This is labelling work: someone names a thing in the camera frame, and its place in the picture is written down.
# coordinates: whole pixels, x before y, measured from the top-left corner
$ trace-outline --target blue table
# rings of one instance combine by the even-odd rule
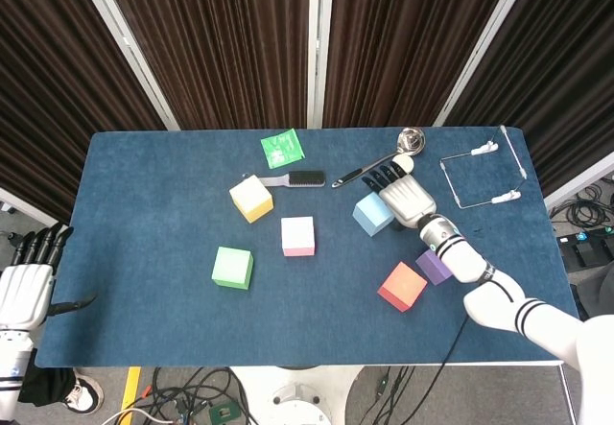
[[[271,171],[260,139],[275,130],[108,132],[92,139],[54,301],[94,292],[88,308],[48,321],[41,366],[307,366],[439,363],[472,286],[429,285],[407,313],[376,294],[393,267],[425,250],[415,230],[369,238],[352,218],[369,193],[333,179],[394,149],[400,129],[299,130],[306,158]],[[574,314],[566,275],[520,130],[510,138],[529,172],[518,201],[460,210],[441,157],[482,145],[493,128],[425,129],[414,176],[469,242],[537,296]],[[448,164],[461,196],[508,191],[507,146]],[[274,188],[275,208],[248,224],[228,189],[243,173],[323,169],[325,188]],[[314,216],[314,257],[284,257],[280,219]],[[252,251],[249,291],[216,286],[218,246]],[[452,362],[548,361],[522,337],[471,321]]]

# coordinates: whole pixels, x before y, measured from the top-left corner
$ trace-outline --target dark curtain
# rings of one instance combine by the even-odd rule
[[[325,127],[428,126],[498,0],[333,0]]]
[[[117,0],[183,129],[306,125],[309,0]]]
[[[614,151],[614,0],[517,0],[445,125],[525,132],[544,195]]]
[[[67,222],[91,135],[162,125],[90,0],[0,3],[0,186]]]

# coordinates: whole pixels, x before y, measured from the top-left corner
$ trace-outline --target purple cube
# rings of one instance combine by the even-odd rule
[[[416,260],[415,263],[435,285],[442,283],[452,276],[450,269],[443,265],[443,262],[441,262],[435,253],[430,249],[427,249],[426,252],[418,257],[418,260]]]

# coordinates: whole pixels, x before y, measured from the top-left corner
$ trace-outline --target white pole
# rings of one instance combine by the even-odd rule
[[[10,204],[19,212],[23,212],[27,216],[33,218],[35,221],[39,221],[40,223],[45,224],[47,226],[54,225],[58,222],[49,214],[42,212],[37,207],[32,206],[27,201],[20,199],[19,197],[8,192],[4,188],[0,188],[0,201],[5,202],[6,204]]]
[[[166,129],[180,130],[166,97],[155,79],[154,72],[145,60],[145,56],[117,2],[115,0],[92,0],[92,2],[105,21],[106,27],[128,61],[134,76],[145,90]]]
[[[445,120],[448,119],[448,115],[452,111],[452,108],[454,108],[457,101],[459,100],[459,97],[461,96],[461,93],[466,88],[467,84],[469,83],[469,80],[471,80],[471,77],[473,76],[474,72],[478,68],[478,65],[482,61],[484,54],[486,54],[490,43],[497,35],[497,32],[499,32],[499,29],[503,25],[504,20],[508,16],[509,11],[511,10],[515,2],[516,0],[499,0],[497,6],[495,6],[495,9],[490,15],[488,22],[486,22],[484,30],[480,35],[480,38],[478,38],[478,42],[473,48],[471,56],[469,56],[467,63],[462,68],[459,78],[457,79],[456,84],[452,88],[452,92],[450,92],[450,96],[443,105],[443,108],[439,112],[439,115],[437,116],[435,122],[433,123],[433,126],[443,126]]]
[[[550,211],[553,207],[557,207],[565,200],[573,197],[582,188],[612,172],[614,172],[614,152],[548,195],[544,200],[546,208]]]
[[[309,0],[307,128],[322,127],[333,0]]]

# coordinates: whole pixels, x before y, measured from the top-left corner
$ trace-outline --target shoe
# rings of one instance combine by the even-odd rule
[[[75,372],[76,383],[73,390],[64,398],[63,403],[71,413],[88,415],[98,411],[105,396],[100,384],[91,377]]]

